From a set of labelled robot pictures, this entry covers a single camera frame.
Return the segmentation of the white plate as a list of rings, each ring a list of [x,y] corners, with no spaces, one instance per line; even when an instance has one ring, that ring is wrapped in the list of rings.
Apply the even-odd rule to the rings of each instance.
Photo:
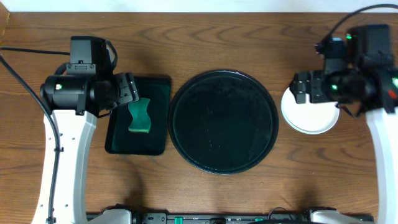
[[[281,99],[281,112],[286,122],[297,131],[305,134],[321,134],[330,130],[337,122],[340,110],[331,103],[297,104],[292,92],[285,90]]]

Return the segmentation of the green scrubbing sponge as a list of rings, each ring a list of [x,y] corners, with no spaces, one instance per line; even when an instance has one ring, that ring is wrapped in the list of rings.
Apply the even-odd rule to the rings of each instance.
[[[147,108],[150,103],[148,98],[140,98],[138,101],[128,104],[128,110],[132,116],[131,124],[128,130],[133,133],[149,133],[151,128],[151,119]]]

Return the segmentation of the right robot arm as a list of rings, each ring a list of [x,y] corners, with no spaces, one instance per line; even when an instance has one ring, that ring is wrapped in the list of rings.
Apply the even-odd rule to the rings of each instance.
[[[376,155],[378,223],[397,223],[397,70],[339,69],[299,72],[290,83],[297,104],[333,103],[338,109],[359,102]]]

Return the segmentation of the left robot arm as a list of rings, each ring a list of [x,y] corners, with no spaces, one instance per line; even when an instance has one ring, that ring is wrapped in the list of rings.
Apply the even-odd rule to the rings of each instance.
[[[40,88],[45,157],[33,223],[87,223],[85,194],[90,144],[99,113],[138,100],[132,73],[52,75]]]

